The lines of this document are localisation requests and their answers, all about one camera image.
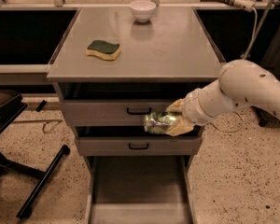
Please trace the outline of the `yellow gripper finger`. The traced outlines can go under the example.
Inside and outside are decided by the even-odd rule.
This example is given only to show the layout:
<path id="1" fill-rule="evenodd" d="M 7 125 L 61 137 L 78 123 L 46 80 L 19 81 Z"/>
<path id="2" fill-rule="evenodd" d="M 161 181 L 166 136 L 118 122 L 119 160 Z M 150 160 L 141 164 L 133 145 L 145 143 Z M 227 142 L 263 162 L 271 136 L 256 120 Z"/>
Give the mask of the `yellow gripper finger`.
<path id="1" fill-rule="evenodd" d="M 179 136 L 180 134 L 189 133 L 193 130 L 194 124 L 191 121 L 179 116 L 166 130 L 170 136 Z"/>
<path id="2" fill-rule="evenodd" d="M 178 99 L 172 104 L 170 104 L 167 108 L 167 112 L 172 112 L 172 113 L 181 113 L 183 111 L 183 104 L 184 100 L 183 99 Z"/>

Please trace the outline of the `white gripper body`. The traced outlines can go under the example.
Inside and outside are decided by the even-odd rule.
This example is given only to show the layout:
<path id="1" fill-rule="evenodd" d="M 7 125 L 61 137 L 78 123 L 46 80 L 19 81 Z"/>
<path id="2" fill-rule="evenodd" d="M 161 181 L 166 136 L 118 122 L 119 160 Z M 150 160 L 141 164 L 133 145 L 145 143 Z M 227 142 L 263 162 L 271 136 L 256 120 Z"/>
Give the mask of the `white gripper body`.
<path id="1" fill-rule="evenodd" d="M 182 115 L 194 125 L 204 126 L 215 118 L 207 113 L 214 95 L 204 89 L 189 92 L 183 100 Z"/>

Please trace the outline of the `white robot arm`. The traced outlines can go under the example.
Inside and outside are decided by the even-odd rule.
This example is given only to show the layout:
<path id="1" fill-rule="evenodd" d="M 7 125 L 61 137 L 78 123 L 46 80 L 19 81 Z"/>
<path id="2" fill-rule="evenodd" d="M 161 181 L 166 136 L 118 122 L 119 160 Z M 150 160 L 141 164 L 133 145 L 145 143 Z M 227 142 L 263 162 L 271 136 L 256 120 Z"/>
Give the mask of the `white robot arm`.
<path id="1" fill-rule="evenodd" d="M 269 71 L 247 60 L 226 63 L 218 79 L 189 92 L 166 108 L 180 113 L 166 134 L 178 136 L 204 126 L 218 115 L 254 106 L 280 120 L 280 81 Z"/>

